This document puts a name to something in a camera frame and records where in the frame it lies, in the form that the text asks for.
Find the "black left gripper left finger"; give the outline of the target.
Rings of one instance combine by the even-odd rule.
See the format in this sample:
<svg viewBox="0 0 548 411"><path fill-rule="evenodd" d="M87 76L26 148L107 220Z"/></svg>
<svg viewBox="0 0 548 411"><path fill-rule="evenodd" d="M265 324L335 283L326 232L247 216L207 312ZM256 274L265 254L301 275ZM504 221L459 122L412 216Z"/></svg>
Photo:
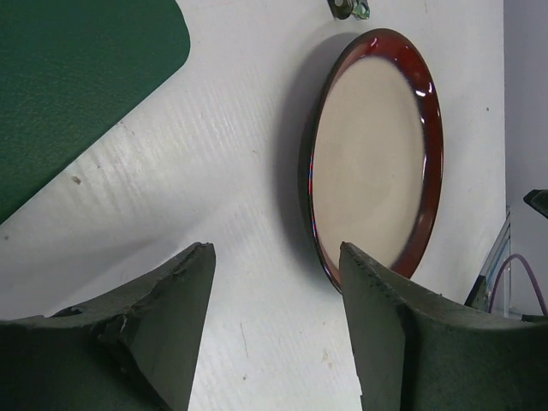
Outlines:
<svg viewBox="0 0 548 411"><path fill-rule="evenodd" d="M194 244L98 338L162 410L188 409L215 266L214 246Z"/></svg>

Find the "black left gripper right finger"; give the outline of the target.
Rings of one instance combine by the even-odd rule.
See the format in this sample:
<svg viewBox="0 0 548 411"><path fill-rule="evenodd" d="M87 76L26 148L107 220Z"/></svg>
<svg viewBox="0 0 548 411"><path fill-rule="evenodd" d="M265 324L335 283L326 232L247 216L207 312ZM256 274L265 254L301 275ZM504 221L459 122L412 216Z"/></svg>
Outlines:
<svg viewBox="0 0 548 411"><path fill-rule="evenodd" d="M360 404L364 410L409 410L405 303L394 288L406 279L352 243L340 247L339 270Z"/></svg>

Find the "red rimmed cream plate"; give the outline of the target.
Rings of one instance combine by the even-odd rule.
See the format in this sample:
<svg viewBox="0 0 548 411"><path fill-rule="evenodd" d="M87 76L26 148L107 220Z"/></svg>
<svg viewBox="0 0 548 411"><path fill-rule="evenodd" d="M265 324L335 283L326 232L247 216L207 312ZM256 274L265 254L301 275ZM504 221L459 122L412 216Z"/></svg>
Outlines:
<svg viewBox="0 0 548 411"><path fill-rule="evenodd" d="M413 276L432 235L443 166L442 116L426 61L395 30L359 35L327 75L299 154L301 214L335 287L344 242Z"/></svg>

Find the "green placemat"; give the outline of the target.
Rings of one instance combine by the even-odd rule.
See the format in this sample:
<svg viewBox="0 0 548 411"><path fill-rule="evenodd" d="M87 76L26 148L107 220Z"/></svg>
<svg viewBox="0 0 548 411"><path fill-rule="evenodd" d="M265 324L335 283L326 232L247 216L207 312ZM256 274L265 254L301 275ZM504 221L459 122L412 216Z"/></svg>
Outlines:
<svg viewBox="0 0 548 411"><path fill-rule="evenodd" d="M168 80L189 52L174 1L2 2L2 219Z"/></svg>

